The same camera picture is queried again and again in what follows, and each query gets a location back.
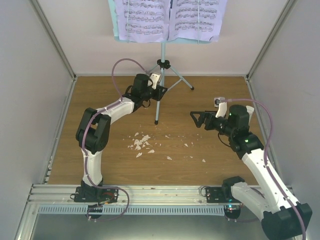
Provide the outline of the light blue music stand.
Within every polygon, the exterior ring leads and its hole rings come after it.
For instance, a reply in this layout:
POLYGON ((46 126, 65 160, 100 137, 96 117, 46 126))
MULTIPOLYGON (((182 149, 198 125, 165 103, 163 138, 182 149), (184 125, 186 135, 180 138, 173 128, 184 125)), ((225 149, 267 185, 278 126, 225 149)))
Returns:
MULTIPOLYGON (((164 81, 165 81, 165 70, 166 69, 171 69, 178 77, 180 81, 185 82, 186 79, 178 73, 170 64, 170 61, 165 58, 166 55, 166 44, 167 43, 160 43, 161 44, 161 57, 157 61, 157 66, 160 69, 161 74, 161 80, 160 80, 160 85, 164 87, 164 81)), ((151 70, 144 70, 142 74, 150 75, 151 73, 154 73, 154 71, 151 70)))

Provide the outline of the white sheet music pages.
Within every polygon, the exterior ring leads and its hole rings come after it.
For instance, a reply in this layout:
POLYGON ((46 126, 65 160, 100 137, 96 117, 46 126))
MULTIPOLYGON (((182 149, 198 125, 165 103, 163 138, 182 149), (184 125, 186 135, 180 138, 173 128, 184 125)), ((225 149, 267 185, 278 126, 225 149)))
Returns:
POLYGON ((110 0, 117 41, 206 44, 219 39, 225 0, 110 0))

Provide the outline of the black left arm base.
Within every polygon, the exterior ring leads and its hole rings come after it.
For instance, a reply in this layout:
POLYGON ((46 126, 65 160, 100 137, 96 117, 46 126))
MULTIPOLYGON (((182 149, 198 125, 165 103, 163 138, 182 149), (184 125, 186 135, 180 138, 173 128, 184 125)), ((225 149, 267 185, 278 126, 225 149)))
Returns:
POLYGON ((70 199, 76 203, 110 204, 118 201, 119 191, 117 189, 99 189, 92 186, 78 186, 70 199))

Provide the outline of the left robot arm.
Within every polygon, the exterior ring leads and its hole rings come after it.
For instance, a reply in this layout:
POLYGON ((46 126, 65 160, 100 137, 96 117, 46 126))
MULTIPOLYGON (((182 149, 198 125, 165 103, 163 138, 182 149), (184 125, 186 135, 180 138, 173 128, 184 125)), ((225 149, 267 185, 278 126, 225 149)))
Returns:
POLYGON ((160 85, 161 78, 157 73, 139 73, 118 100, 105 107, 89 107, 84 111, 75 138, 83 155, 81 188, 86 190, 90 201, 98 202, 103 197, 101 158, 109 141, 111 125, 143 107, 144 102, 160 101, 168 90, 160 85))

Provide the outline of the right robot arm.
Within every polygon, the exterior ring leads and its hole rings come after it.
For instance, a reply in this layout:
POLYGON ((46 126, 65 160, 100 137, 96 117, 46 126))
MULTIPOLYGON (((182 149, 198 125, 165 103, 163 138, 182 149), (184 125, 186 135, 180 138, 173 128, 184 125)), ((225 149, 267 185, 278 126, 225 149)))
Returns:
POLYGON ((306 230, 312 209, 299 200, 285 186, 266 156, 260 139, 250 131, 254 108, 219 103, 217 111, 192 111, 197 128, 215 130, 228 137, 229 146, 253 174, 262 193, 253 190, 239 176, 225 179, 222 184, 223 200, 244 204, 260 221, 264 234, 270 240, 287 240, 296 236, 306 239, 306 230))

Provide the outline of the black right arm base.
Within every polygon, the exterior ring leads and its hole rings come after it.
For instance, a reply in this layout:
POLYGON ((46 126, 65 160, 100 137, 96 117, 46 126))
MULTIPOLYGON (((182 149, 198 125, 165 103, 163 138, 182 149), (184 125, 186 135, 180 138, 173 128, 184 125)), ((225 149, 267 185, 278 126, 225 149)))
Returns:
POLYGON ((222 186, 201 186, 199 193, 210 204, 232 202, 232 199, 227 197, 225 189, 222 186))

